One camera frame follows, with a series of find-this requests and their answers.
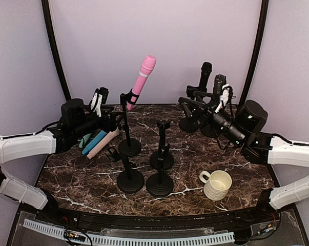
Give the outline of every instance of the black microphone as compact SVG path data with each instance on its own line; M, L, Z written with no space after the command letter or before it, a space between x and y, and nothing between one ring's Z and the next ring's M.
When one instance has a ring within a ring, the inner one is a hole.
M212 64L208 62L203 63L202 68L201 68L200 84L198 87L200 91L204 91L204 92L207 91L207 84L208 84L208 80L209 80L209 76L211 72L212 72Z

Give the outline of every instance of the marble table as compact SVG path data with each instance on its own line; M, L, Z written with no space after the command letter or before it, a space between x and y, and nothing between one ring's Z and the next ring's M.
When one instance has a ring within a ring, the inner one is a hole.
M168 197L152 197L145 186L136 194L121 192L116 179L123 171L122 163L111 163L106 148L91 161L82 156L78 146L66 153L50 155L37 185L53 194L62 208L113 215L196 215L255 206L261 191L274 186L267 167L249 163L239 149L220 150L216 140L203 136L199 130L194 133L180 130L178 122L182 117L179 105L137 105L128 113L131 136L142 145L141 153L130 160L144 175L145 182L156 173L149 164L159 142L156 121L171 121L167 143L171 145L175 163L167 173L175 186ZM108 145L118 147L124 138L121 132ZM217 202L206 198L198 178L203 170L225 170L230 174L233 184L227 197Z

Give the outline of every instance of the beige roll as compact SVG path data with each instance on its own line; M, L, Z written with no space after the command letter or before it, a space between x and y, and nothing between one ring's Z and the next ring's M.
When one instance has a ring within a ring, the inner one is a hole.
M87 159L92 159L98 152L101 151L112 139L119 135L119 130L109 132L87 155Z

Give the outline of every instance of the mug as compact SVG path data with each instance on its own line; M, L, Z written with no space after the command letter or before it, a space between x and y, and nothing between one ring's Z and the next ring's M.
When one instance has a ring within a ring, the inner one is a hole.
M204 194L212 201L219 201L226 197L232 185L232 178L222 170L214 171L212 174L203 171L200 173L200 180L205 183Z

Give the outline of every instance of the blue roll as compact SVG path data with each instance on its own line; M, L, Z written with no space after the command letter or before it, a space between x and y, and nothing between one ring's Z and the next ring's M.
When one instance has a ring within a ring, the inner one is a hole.
M94 139L89 144L87 144L83 150L83 155L87 155L106 135L107 133L105 131L98 133L98 135L94 137Z

